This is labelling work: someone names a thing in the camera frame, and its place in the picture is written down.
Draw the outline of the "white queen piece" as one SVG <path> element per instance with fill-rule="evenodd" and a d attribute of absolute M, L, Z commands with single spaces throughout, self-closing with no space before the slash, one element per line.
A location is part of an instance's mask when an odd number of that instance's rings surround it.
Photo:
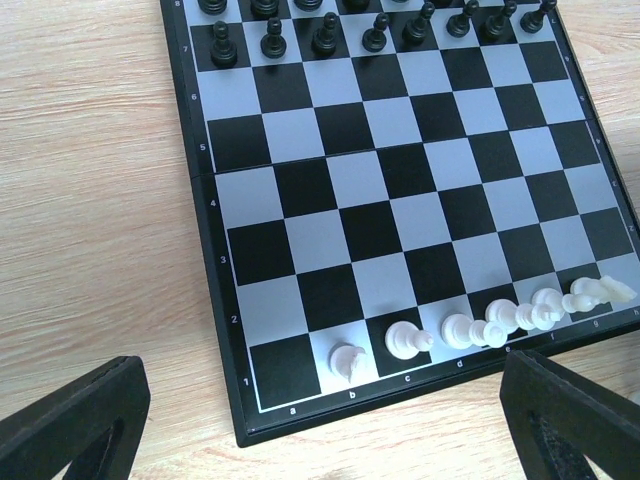
<path fill-rule="evenodd" d="M 456 313 L 444 319 L 441 337 L 449 347 L 458 350 L 471 346 L 500 348 L 506 343 L 508 332 L 500 323 L 472 320 Z"/>

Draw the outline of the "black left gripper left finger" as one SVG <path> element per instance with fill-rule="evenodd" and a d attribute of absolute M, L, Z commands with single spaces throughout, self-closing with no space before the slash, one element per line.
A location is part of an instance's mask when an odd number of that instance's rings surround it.
<path fill-rule="evenodd" d="M 1 421 L 1 477 L 127 479 L 149 406 L 142 359 L 115 357 Z"/>

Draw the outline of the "white king piece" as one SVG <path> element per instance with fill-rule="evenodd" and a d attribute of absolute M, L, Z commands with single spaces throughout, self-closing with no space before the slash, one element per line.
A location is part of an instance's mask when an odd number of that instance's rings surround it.
<path fill-rule="evenodd" d="M 508 299 L 492 301 L 485 310 L 485 320 L 503 325 L 509 333 L 520 328 L 526 331 L 550 330 L 563 316 L 548 304 L 523 303 L 516 305 Z"/>

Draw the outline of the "white bishop piece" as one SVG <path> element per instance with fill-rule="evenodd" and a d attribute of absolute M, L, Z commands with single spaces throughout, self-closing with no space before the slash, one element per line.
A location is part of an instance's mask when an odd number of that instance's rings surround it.
<path fill-rule="evenodd" d="M 409 321 L 393 323 L 386 331 L 385 346 L 396 359 L 410 360 L 420 353 L 429 352 L 435 344 L 430 332 Z"/>
<path fill-rule="evenodd" d="M 599 305 L 599 300 L 587 294 L 563 294 L 552 288 L 537 290 L 532 300 L 535 304 L 546 304 L 556 312 L 584 313 Z"/>

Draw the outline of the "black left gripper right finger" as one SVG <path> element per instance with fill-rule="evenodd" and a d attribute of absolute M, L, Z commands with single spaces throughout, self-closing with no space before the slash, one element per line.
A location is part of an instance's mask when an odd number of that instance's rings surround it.
<path fill-rule="evenodd" d="M 639 477 L 639 405 L 531 350 L 506 357 L 500 401 L 528 479 Z"/>

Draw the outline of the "white knight piece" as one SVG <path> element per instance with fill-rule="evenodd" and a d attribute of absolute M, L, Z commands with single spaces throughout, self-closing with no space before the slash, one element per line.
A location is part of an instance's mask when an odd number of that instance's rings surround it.
<path fill-rule="evenodd" d="M 604 275 L 599 279 L 578 278 L 571 283 L 570 292 L 595 297 L 600 304 L 626 303 L 637 296 L 637 292 L 630 286 L 609 275 Z"/>
<path fill-rule="evenodd" d="M 329 353 L 329 370 L 343 380 L 353 383 L 368 359 L 363 347 L 348 343 L 338 343 Z"/>

